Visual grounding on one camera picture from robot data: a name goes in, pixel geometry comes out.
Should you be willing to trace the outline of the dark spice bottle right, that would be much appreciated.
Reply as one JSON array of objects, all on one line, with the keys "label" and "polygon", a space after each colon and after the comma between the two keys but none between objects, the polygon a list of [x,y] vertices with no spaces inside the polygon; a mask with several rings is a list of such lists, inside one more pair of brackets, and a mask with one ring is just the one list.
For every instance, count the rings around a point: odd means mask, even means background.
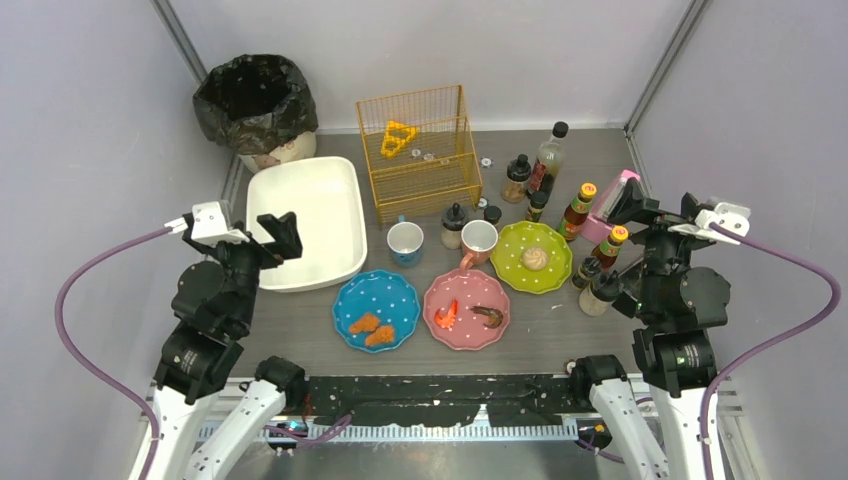
[{"label": "dark spice bottle right", "polygon": [[587,256],[582,260],[577,271],[571,277],[572,285],[578,290],[583,290],[601,271],[601,261],[595,256]]}]

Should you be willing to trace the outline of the pink mug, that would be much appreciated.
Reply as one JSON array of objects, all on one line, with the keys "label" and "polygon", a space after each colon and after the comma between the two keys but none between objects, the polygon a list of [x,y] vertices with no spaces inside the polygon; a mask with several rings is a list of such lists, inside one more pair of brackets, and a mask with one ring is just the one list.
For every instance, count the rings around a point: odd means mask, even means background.
[{"label": "pink mug", "polygon": [[461,270],[486,263],[499,240],[497,228],[486,220],[472,220],[461,231]]}]

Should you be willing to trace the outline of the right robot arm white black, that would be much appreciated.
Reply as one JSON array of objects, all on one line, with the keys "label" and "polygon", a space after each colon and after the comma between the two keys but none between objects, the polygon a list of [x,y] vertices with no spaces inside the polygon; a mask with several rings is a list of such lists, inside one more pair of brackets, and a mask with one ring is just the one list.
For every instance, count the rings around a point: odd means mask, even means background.
[{"label": "right robot arm white black", "polygon": [[633,479],[726,476],[711,385],[718,368],[707,331],[728,322],[730,284],[715,270],[691,264],[694,251],[722,239],[695,222],[711,213],[691,194],[682,198],[680,213],[664,211],[638,180],[629,179],[608,217],[615,225],[644,227],[631,237],[643,248],[638,292],[621,293],[614,307],[643,325],[633,333],[632,349],[663,438],[654,436],[615,356],[577,359],[572,385],[601,415]]}]

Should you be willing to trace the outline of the brown shrimp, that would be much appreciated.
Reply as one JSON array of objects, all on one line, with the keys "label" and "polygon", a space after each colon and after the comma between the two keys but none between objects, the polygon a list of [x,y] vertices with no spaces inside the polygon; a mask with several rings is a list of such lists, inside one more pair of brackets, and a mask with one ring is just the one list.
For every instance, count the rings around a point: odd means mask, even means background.
[{"label": "brown shrimp", "polygon": [[471,307],[470,310],[474,314],[478,316],[483,316],[485,318],[484,326],[488,329],[499,328],[503,324],[505,318],[504,312],[502,310],[493,307],[475,305]]}]

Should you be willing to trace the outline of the trash bin with black bag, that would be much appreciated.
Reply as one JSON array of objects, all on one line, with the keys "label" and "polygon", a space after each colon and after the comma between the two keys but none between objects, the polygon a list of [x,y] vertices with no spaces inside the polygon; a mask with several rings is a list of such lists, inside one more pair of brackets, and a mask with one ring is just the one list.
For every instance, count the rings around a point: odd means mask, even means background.
[{"label": "trash bin with black bag", "polygon": [[192,97],[199,127],[251,172],[312,158],[317,106],[300,68],[275,54],[244,54],[213,68]]}]

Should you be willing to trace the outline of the pink box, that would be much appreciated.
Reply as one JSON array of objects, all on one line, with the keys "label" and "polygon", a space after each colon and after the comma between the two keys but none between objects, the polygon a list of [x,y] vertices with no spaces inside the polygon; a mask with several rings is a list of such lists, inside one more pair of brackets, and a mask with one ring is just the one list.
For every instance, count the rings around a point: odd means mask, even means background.
[{"label": "pink box", "polygon": [[627,181],[631,178],[637,182],[641,180],[640,175],[636,172],[622,170],[607,188],[595,197],[586,221],[579,232],[582,238],[593,244],[598,244],[609,235],[612,230],[612,225],[608,221],[609,215],[620,199]]}]

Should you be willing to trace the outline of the steamed bun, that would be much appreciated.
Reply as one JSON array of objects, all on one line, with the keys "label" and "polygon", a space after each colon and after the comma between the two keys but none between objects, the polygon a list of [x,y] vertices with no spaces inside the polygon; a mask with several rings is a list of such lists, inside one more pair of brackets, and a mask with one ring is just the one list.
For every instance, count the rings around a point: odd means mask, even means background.
[{"label": "steamed bun", "polygon": [[530,271],[544,270],[549,263],[549,256],[544,248],[530,247],[523,251],[521,264]]}]

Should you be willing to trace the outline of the white shaker bottle right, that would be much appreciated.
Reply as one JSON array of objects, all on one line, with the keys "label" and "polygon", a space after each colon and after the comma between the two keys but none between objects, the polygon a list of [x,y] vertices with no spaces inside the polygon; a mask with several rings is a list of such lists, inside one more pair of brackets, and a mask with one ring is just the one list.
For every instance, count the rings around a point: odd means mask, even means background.
[{"label": "white shaker bottle right", "polygon": [[591,317],[604,314],[618,299],[623,287],[616,270],[596,275],[578,298],[582,312]]}]

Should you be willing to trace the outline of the black base mount strip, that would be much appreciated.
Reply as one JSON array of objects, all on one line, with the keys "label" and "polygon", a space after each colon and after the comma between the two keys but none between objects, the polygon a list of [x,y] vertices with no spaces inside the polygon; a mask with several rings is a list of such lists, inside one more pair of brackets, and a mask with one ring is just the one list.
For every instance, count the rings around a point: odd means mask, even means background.
[{"label": "black base mount strip", "polygon": [[284,411],[330,425],[452,427],[484,411],[492,427],[549,426],[564,414],[591,413],[571,381],[552,374],[313,376]]}]

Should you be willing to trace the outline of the tall clear oil bottle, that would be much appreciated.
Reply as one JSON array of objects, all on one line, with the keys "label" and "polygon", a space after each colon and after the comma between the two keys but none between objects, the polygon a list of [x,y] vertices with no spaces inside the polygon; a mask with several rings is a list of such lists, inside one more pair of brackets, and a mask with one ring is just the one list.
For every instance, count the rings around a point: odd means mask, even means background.
[{"label": "tall clear oil bottle", "polygon": [[541,191],[550,195],[556,178],[565,161],[564,139],[569,132],[569,125],[564,121],[554,124],[551,136],[540,144],[536,160],[528,179],[526,195],[531,197]]}]

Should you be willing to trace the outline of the small dark pepper bottle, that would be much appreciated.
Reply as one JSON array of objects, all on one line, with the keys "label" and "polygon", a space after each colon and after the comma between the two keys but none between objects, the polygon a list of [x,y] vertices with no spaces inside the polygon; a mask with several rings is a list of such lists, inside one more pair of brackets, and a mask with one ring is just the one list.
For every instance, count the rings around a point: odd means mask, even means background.
[{"label": "small dark pepper bottle", "polygon": [[538,222],[542,212],[549,201],[549,194],[544,191],[536,191],[529,197],[529,205],[526,210],[525,220]]}]

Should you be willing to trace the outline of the white plastic basin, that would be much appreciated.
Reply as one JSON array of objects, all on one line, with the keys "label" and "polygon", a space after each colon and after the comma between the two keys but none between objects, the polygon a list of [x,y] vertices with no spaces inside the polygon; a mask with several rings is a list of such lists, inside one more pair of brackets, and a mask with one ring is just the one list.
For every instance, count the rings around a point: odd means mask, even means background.
[{"label": "white plastic basin", "polygon": [[329,287],[359,273],[368,254],[362,195],[353,163],[339,156],[273,166],[255,174],[247,188],[246,223],[254,238],[271,236],[257,217],[293,212],[303,244],[299,259],[264,270],[259,286],[277,293]]}]

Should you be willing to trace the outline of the sauce bottle yellow cap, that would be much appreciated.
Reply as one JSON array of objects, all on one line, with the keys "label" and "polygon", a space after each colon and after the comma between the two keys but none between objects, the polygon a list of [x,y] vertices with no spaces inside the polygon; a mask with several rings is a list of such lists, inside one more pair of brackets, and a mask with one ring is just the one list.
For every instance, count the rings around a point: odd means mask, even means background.
[{"label": "sauce bottle yellow cap", "polygon": [[602,271],[612,268],[628,237],[629,231],[625,226],[615,225],[609,234],[594,247],[591,256],[599,260]]},{"label": "sauce bottle yellow cap", "polygon": [[574,241],[585,223],[597,194],[595,184],[586,182],[580,186],[578,193],[566,207],[563,217],[557,227],[557,232],[566,242]]}]

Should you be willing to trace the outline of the blue polka dot plate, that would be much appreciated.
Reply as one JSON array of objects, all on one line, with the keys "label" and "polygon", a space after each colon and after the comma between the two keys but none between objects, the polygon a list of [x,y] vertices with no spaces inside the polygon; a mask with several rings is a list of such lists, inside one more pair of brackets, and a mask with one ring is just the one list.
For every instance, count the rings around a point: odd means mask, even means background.
[{"label": "blue polka dot plate", "polygon": [[[381,320],[380,326],[395,328],[395,341],[378,348],[366,348],[369,334],[352,335],[348,327],[366,312]],[[355,275],[344,284],[332,303],[334,328],[351,348],[367,353],[382,353],[397,349],[415,332],[422,314],[416,289],[403,275],[372,270]]]}]

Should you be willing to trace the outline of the pink polka dot plate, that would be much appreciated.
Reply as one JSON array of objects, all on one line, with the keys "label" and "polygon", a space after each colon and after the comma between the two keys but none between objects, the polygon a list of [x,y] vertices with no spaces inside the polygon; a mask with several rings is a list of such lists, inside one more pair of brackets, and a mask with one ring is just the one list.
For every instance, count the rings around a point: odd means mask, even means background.
[{"label": "pink polka dot plate", "polygon": [[[451,330],[434,323],[434,313],[458,301],[456,323]],[[485,318],[474,314],[475,305],[493,307],[504,312],[503,324],[497,329],[484,326]],[[476,270],[453,269],[439,275],[423,296],[423,320],[432,336],[456,351],[478,351],[498,342],[511,321],[510,299],[501,283],[490,275]]]}]

